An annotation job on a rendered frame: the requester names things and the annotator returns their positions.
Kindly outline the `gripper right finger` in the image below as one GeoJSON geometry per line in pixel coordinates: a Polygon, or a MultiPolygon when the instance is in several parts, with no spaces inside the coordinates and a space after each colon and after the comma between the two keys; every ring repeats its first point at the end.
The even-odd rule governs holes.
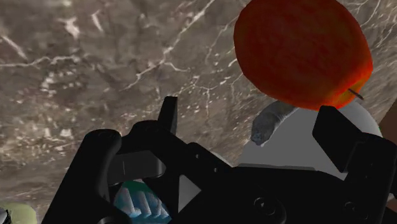
{"type": "Polygon", "coordinates": [[[321,106],[312,135],[335,167],[347,176],[337,194],[335,224],[397,224],[387,207],[397,145],[360,131],[333,106],[321,106]]]}

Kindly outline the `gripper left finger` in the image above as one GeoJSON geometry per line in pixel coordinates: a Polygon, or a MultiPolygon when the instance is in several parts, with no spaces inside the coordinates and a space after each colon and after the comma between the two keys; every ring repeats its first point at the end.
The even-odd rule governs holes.
{"type": "Polygon", "coordinates": [[[81,142],[41,224],[132,224],[114,205],[124,182],[141,179],[171,217],[181,199],[210,196],[217,174],[231,167],[197,143],[176,137],[177,97],[167,96],[157,120],[133,125],[126,136],[111,129],[81,142]]]}

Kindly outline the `brown box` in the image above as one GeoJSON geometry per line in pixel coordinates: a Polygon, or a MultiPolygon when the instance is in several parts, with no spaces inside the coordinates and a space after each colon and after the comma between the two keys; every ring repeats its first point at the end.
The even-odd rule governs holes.
{"type": "Polygon", "coordinates": [[[397,99],[379,123],[379,128],[384,138],[397,145],[397,99]]]}

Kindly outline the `teal and white round object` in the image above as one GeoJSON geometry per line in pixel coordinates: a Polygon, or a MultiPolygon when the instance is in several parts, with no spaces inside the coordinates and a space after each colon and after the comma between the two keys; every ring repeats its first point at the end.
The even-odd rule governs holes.
{"type": "Polygon", "coordinates": [[[168,224],[171,221],[165,205],[142,181],[124,182],[113,204],[127,214],[133,224],[168,224]]]}

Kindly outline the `white round bowl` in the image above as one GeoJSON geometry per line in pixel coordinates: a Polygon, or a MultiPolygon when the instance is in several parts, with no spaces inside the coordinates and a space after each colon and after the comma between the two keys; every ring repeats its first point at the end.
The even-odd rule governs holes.
{"type": "Polygon", "coordinates": [[[347,174],[335,167],[312,136],[317,115],[317,111],[298,108],[263,146],[250,138],[239,157],[239,166],[321,171],[345,179],[347,174]]]}

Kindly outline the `pale green round object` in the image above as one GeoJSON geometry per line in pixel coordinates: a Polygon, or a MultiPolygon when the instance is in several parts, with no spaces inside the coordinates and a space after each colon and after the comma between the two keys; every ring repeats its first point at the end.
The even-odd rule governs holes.
{"type": "Polygon", "coordinates": [[[0,224],[38,224],[38,219],[27,204],[0,201],[0,224]]]}

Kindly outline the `red apple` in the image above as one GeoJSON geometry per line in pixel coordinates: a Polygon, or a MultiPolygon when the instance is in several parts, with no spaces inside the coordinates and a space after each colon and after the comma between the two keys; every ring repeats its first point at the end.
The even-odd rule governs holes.
{"type": "Polygon", "coordinates": [[[299,108],[342,108],[373,71],[358,21],[337,0],[251,0],[233,42],[243,75],[260,92],[299,108]]]}

